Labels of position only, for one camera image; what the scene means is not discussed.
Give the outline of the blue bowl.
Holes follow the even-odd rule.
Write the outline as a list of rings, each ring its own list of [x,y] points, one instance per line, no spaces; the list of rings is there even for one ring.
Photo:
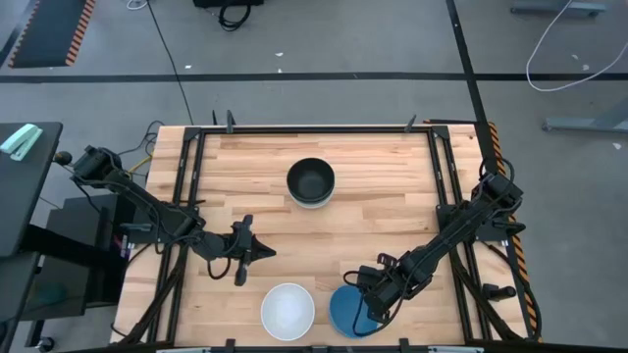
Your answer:
[[[332,326],[342,335],[358,338],[355,333],[376,329],[379,324],[368,317],[368,308],[360,308],[360,291],[350,285],[339,287],[332,295],[329,317]]]

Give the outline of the black computer case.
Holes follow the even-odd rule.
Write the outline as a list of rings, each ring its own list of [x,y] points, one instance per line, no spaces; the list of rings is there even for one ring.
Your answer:
[[[82,316],[89,308],[118,303],[124,281],[122,223],[136,207],[117,195],[69,198],[49,213],[45,227],[30,225],[23,250],[44,257],[34,276],[23,321]]]

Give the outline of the black hazard-edged floor mat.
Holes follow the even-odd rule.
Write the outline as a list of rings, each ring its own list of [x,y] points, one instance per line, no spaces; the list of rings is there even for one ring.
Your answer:
[[[73,66],[95,5],[96,0],[35,0],[7,66],[11,69]]]

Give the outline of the black desk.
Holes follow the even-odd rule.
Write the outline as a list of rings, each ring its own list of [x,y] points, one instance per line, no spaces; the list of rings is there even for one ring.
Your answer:
[[[1,123],[0,146],[25,125]],[[33,125],[42,133],[20,161],[0,148],[0,258],[20,248],[63,130],[58,122]]]

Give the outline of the orange black hazard tape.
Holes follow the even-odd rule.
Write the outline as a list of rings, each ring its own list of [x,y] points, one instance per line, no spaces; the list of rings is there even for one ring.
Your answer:
[[[508,176],[506,165],[501,160],[502,153],[499,145],[497,127],[494,123],[488,123],[489,133],[491,137],[493,151],[497,158],[496,165],[499,173],[505,177]],[[514,279],[515,283],[521,289],[520,303],[522,308],[522,315],[525,322],[526,330],[535,342],[542,342],[542,336],[539,334],[537,337],[537,329],[540,328],[540,312],[534,306],[532,296],[526,291],[530,288],[529,276],[527,272],[525,254],[523,251],[521,239],[518,235],[513,235],[507,240],[505,245],[506,254],[514,267]]]

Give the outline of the black aluminium table frame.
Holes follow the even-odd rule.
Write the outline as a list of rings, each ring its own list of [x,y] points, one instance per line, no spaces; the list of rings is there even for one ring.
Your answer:
[[[305,158],[328,162],[334,195],[304,209],[289,196],[289,168]],[[162,127],[147,188],[195,197],[206,226],[227,232],[253,216],[252,229],[277,255],[254,262],[246,283],[234,283],[231,261],[221,279],[188,254],[180,293],[166,299],[152,340],[178,346],[273,346],[262,326],[266,294],[285,282],[304,287],[316,314],[299,345],[347,346],[330,322],[333,293],[380,253],[398,257],[438,231],[436,207],[468,197],[480,167],[497,168],[488,124],[415,126],[238,126],[209,129],[203,142],[185,141],[181,126]]]

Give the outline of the mint green bowl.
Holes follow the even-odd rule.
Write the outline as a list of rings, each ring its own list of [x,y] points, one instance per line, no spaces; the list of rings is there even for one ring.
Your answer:
[[[307,200],[302,200],[299,199],[295,196],[291,196],[290,198],[300,207],[302,208],[306,208],[306,209],[317,209],[317,208],[321,208],[324,207],[326,204],[328,204],[330,202],[330,200],[332,199],[333,195],[330,194],[325,198],[322,198],[321,200],[317,200],[317,201],[307,201]]]

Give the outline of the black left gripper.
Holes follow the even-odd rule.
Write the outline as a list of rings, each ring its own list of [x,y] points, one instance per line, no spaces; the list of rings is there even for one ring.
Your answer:
[[[233,232],[226,238],[226,249],[221,254],[221,257],[227,258],[228,262],[225,269],[216,276],[216,279],[221,279],[227,274],[231,266],[231,260],[238,260],[235,272],[235,285],[243,286],[251,263],[276,255],[274,249],[258,240],[256,235],[253,236],[253,232],[250,229],[252,223],[253,216],[245,215],[241,222],[232,224]]]

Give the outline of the black floor device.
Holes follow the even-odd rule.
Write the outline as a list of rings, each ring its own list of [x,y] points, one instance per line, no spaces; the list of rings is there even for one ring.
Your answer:
[[[221,8],[225,6],[259,6],[265,0],[192,0],[197,8]]]

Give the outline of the mint green stapler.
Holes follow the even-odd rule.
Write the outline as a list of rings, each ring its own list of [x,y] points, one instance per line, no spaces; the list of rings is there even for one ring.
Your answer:
[[[42,133],[42,128],[25,124],[0,145],[0,152],[8,154],[14,161],[21,161]]]

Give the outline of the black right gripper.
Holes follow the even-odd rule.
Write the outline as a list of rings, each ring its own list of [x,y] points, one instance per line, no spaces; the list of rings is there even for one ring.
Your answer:
[[[377,281],[369,290],[369,279],[366,275],[358,275],[356,285],[361,291],[360,308],[368,308],[368,317],[376,322],[389,319],[390,309],[400,298],[407,299],[412,287],[417,283],[412,274],[415,262],[411,253],[405,252],[400,258],[381,253],[377,263],[383,265],[377,270]]]

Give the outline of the grey table foot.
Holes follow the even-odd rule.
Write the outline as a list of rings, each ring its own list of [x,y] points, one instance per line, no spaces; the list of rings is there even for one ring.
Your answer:
[[[542,130],[582,130],[628,133],[628,97],[593,118],[553,117],[545,119]]]
[[[594,18],[607,11],[607,6],[593,0],[513,0],[510,12],[513,14],[559,14],[566,16]]]

